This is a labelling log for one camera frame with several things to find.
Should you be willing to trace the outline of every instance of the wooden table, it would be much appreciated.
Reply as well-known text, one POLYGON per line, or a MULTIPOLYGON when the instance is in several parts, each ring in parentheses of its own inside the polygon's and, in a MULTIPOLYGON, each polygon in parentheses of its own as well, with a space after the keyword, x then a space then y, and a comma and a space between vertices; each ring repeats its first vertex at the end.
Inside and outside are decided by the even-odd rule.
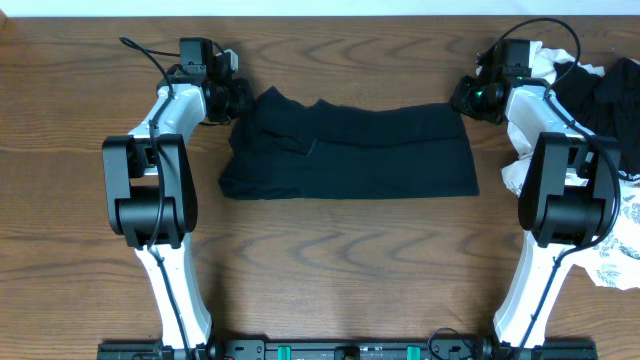
MULTIPOLYGON (((477 52, 521 21, 445 18, 8 19, 0 33, 0 358, 90 359, 103 340, 155 339, 146 274, 112 233, 100 147, 155 102, 158 71, 125 48, 177 51, 205 36, 240 56, 254 93, 276 86, 371 110, 445 102, 477 52)), ((640 58, 640 20, 566 19, 583 61, 640 58)), ((519 34, 573 52, 559 27, 519 34)), ((163 59, 165 65, 171 59, 163 59)), ((522 231, 500 168, 505 127, 465 120, 475 198, 233 201, 217 178, 230 127, 189 144, 199 199, 195 256, 215 330, 271 338, 424 338, 441 326, 487 332, 509 288, 522 231)), ((602 359, 640 354, 640 291, 567 279, 550 336, 591 336, 602 359)))

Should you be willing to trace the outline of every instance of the folded black shirt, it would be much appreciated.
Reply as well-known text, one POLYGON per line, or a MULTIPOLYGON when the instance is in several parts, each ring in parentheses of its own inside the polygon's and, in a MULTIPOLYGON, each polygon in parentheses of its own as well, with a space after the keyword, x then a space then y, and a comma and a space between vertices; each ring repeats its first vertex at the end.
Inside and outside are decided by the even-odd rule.
POLYGON ((448 104, 372 112, 311 107, 275 88, 239 119, 220 177, 235 199, 389 199, 475 196, 460 114, 448 104))

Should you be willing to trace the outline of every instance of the black cloth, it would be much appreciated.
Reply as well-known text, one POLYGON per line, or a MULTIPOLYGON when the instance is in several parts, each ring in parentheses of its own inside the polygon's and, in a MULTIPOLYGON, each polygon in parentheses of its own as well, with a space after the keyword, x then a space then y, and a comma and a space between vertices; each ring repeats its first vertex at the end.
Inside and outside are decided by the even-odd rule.
POLYGON ((478 195, 460 115, 448 104, 383 112, 311 107, 275 88, 238 120, 219 179, 235 199, 478 195))
MULTIPOLYGON (((571 63, 555 64, 561 76, 571 63)), ((576 68, 556 85, 558 101, 596 135, 618 139, 620 170, 627 180, 640 174, 640 66, 619 59, 604 77, 576 68)))

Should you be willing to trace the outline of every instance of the green connector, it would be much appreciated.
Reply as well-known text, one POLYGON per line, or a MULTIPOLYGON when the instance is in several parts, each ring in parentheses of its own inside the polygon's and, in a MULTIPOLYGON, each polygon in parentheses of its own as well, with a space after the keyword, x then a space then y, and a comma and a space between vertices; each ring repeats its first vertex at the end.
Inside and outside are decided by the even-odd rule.
POLYGON ((278 360, 291 360, 291 347, 278 346, 278 360))
POLYGON ((417 346, 408 346, 407 360, 420 360, 420 348, 417 346))

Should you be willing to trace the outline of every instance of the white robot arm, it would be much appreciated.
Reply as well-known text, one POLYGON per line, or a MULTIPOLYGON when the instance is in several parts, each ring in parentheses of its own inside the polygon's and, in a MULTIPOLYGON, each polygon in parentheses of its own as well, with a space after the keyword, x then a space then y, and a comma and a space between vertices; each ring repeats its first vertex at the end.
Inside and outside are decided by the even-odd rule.
POLYGON ((529 51, 527 40, 499 41, 479 57, 478 80, 464 77, 451 99, 454 108, 475 119, 510 121, 535 147, 518 203, 527 230, 522 254, 493 318, 498 343, 519 351, 540 349, 545 342, 546 322, 573 265, 570 257, 564 260, 566 254, 590 246, 615 221, 618 180, 606 157, 615 166, 619 161, 615 140, 599 138, 596 145, 605 151, 598 152, 591 144, 594 134, 574 121, 549 84, 529 78, 529 51), (567 172, 588 179, 587 186, 565 187, 567 172))
POLYGON ((181 65, 168 77, 171 84, 158 86, 158 100, 149 114, 127 136, 109 137, 103 144, 111 226, 125 235, 149 275, 162 318, 163 346, 183 356, 185 345, 190 352, 204 350, 212 329, 191 250, 197 200, 185 145, 198 125, 212 124, 205 122, 207 117, 236 117, 253 100, 247 82, 232 79, 238 70, 235 53, 213 56, 214 45, 207 39, 182 38, 181 65), (164 208, 157 239, 150 244, 159 216, 159 186, 132 186, 129 179, 159 176, 158 162, 164 208))

